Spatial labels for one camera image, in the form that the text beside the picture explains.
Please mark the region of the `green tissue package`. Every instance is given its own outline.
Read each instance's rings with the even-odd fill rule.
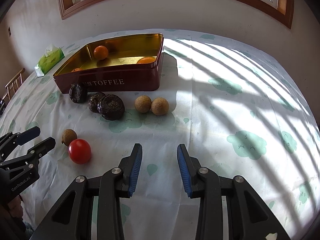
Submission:
[[[64,58],[62,49],[50,45],[45,50],[44,55],[35,66],[35,71],[38,77],[43,77],[49,72],[60,60]]]

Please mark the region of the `white tablecloth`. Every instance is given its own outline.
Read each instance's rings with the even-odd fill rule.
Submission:
[[[164,34],[161,84],[153,92],[112,92],[124,101],[122,120],[108,122],[87,103],[74,104],[61,94],[52,75],[79,48],[136,33]],[[33,227],[76,176],[102,175],[141,143],[136,192],[121,199],[126,240],[194,239],[199,200],[184,192],[176,154],[185,143],[190,156],[218,175],[244,176],[292,239],[306,232],[319,211],[319,130],[298,87],[274,58],[229,38],[168,29],[102,34],[62,49],[66,58],[44,77],[32,73],[0,119],[1,135],[41,129],[9,158],[49,136],[57,142],[40,160],[40,179],[22,193]],[[137,114],[134,100],[140,95],[166,98],[169,113]],[[60,143],[65,129],[90,143],[88,164],[68,157]],[[96,205],[93,213],[94,235]]]

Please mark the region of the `metal screw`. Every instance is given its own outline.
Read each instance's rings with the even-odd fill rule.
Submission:
[[[236,182],[242,183],[244,179],[241,176],[236,176]]]
[[[116,167],[116,168],[113,168],[112,171],[111,171],[113,174],[118,174],[121,172],[121,169]]]
[[[84,176],[76,177],[76,182],[78,182],[78,183],[84,182]]]
[[[209,170],[207,168],[205,168],[205,167],[201,167],[199,169],[199,172],[202,173],[202,174],[207,174],[209,172]]]

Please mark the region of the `chair backrest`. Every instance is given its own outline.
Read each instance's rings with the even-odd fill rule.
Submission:
[[[5,88],[7,90],[7,92],[5,93],[5,95],[3,96],[2,100],[4,100],[6,97],[9,98],[9,101],[11,100],[12,96],[15,94],[15,92],[18,90],[19,87],[21,87],[22,83],[23,83],[23,79],[22,79],[22,74],[26,71],[25,68],[23,68],[22,70],[20,70],[10,81],[8,84],[6,84]]]

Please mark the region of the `dark wrinkled fruit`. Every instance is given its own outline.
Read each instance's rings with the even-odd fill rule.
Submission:
[[[120,97],[108,94],[101,98],[97,109],[104,119],[114,121],[122,117],[124,104]]]
[[[103,92],[97,92],[93,96],[90,97],[88,106],[91,112],[97,113],[97,105],[101,98],[103,98],[106,94]]]
[[[78,104],[86,101],[88,96],[87,88],[82,84],[74,84],[69,90],[69,96],[72,102]]]

